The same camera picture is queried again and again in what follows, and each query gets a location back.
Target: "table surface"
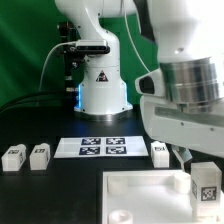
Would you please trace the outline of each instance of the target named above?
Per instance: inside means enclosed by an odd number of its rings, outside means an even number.
[[[100,224],[103,171],[152,170],[150,157],[54,159],[61,137],[143,136],[150,153],[152,140],[144,132],[139,107],[116,122],[75,118],[62,107],[13,108],[0,114],[0,155],[11,145],[25,144],[27,158],[36,144],[51,146],[46,171],[31,171],[27,159],[18,172],[0,169],[0,223]],[[170,151],[170,169],[180,164]],[[193,152],[195,161],[222,159]]]

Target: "metal cylinder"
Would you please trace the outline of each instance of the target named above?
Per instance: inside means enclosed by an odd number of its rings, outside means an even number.
[[[224,97],[224,56],[160,64],[170,100],[186,113],[211,111],[211,102]]]

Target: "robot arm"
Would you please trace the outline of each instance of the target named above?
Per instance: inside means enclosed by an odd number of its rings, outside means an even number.
[[[108,54],[85,57],[84,80],[79,85],[75,112],[94,120],[123,116],[132,105],[127,102],[126,84],[120,77],[119,40],[99,23],[99,18],[122,16],[122,1],[55,0],[55,3],[77,28],[82,40],[105,41],[110,48]],[[126,10],[128,14],[136,11],[132,1],[127,1]]]
[[[140,23],[142,14],[149,16],[153,35],[147,37],[158,45],[160,65],[136,81],[146,132],[152,139],[224,157],[223,1],[134,2]]]

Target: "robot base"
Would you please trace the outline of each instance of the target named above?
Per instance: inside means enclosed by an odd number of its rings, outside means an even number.
[[[87,114],[82,111],[77,111],[76,108],[74,110],[74,115],[77,118],[91,120],[91,121],[117,121],[126,119],[131,117],[133,114],[133,107],[130,105],[130,109],[124,110],[117,114],[104,114],[104,115],[94,115],[94,114]]]

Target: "cable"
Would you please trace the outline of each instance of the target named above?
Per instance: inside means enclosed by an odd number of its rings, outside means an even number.
[[[44,78],[44,73],[45,73],[45,70],[46,70],[46,67],[47,67],[47,64],[48,64],[48,61],[52,55],[52,53],[55,51],[55,49],[57,49],[58,47],[61,47],[61,46],[64,46],[64,45],[73,45],[75,44],[76,41],[71,41],[71,42],[67,42],[67,43],[60,43],[56,46],[54,46],[50,52],[48,53],[46,59],[45,59],[45,62],[44,62],[44,66],[43,66],[43,69],[42,69],[42,72],[41,72],[41,76],[40,76],[40,84],[39,84],[39,89],[38,89],[38,92],[41,92],[41,89],[42,89],[42,84],[43,84],[43,78]]]
[[[62,100],[62,98],[39,100],[39,102],[57,101],[57,100]],[[18,106],[18,105],[21,105],[21,104],[26,104],[26,103],[36,103],[36,100],[29,100],[29,101],[25,101],[25,102],[16,102],[16,103],[11,104],[10,106],[4,108],[3,110],[0,110],[0,113],[4,112],[5,110],[9,109],[10,107],[15,107],[15,106]]]
[[[35,97],[35,96],[51,95],[51,94],[58,94],[58,93],[65,93],[65,92],[66,91],[47,91],[47,92],[31,93],[31,94],[28,94],[28,95],[25,95],[25,96],[20,96],[20,97],[17,97],[15,99],[7,102],[6,104],[2,105],[0,107],[0,113],[2,111],[4,111],[5,109],[7,109],[8,107],[11,107],[14,104],[16,104],[17,102],[25,100],[25,99],[29,99],[29,98],[32,98],[32,97]]]
[[[139,55],[138,53],[138,50],[136,49],[135,47],[135,44],[134,44],[134,41],[131,37],[131,33],[130,33],[130,29],[129,29],[129,26],[128,26],[128,20],[127,20],[127,13],[126,13],[126,8],[125,8],[125,0],[122,0],[122,3],[123,3],[123,8],[124,8],[124,20],[125,20],[125,25],[126,25],[126,29],[127,29],[127,32],[128,32],[128,37],[129,37],[129,40],[131,42],[131,45],[139,59],[139,61],[141,62],[141,64],[143,65],[143,67],[145,68],[145,70],[149,73],[150,70],[147,68],[147,66],[145,65],[145,63],[143,62],[141,56]]]

